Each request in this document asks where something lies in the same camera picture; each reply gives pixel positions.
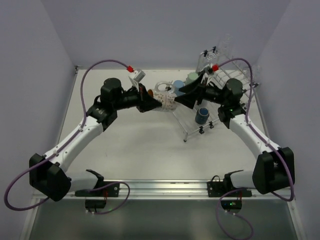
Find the white patterned ceramic mug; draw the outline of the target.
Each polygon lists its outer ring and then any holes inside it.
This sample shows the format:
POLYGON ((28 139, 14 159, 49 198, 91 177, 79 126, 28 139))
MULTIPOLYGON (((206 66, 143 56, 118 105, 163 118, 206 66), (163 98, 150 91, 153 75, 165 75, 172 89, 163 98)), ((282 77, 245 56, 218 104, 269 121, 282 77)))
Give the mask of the white patterned ceramic mug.
POLYGON ((174 112, 178 103, 175 102, 175 86, 167 81, 157 82, 153 89, 149 89, 148 94, 161 103, 160 107, 154 109, 158 112, 174 112))

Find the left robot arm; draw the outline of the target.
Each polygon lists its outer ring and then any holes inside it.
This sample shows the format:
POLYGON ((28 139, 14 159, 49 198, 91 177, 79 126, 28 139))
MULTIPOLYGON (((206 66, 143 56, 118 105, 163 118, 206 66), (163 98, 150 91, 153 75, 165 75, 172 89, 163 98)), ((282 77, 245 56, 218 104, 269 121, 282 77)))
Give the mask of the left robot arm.
POLYGON ((119 110, 135 107, 145 113, 161 106, 162 103, 141 83, 125 91, 119 79, 106 79, 82 122, 56 147, 44 155, 36 153, 30 158, 30 185, 55 202, 71 191, 93 189, 97 185, 95 182, 78 186, 67 176, 75 158, 116 120, 119 110))

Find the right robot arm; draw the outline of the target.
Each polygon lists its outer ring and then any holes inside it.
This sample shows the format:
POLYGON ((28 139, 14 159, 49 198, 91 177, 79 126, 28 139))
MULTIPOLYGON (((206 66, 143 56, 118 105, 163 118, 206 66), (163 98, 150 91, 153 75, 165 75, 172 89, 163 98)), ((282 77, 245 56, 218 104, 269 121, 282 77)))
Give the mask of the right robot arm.
POLYGON ((289 147, 280 147, 267 138, 249 118, 248 110, 241 105, 243 84, 230 78, 222 88, 204 85, 204 74, 182 87, 183 93, 175 102, 188 108, 202 100, 219 105, 219 120, 248 147, 256 159, 252 170, 237 170, 225 174, 223 183, 227 189, 255 189, 260 194, 275 194, 276 191, 294 188, 294 153, 289 147))

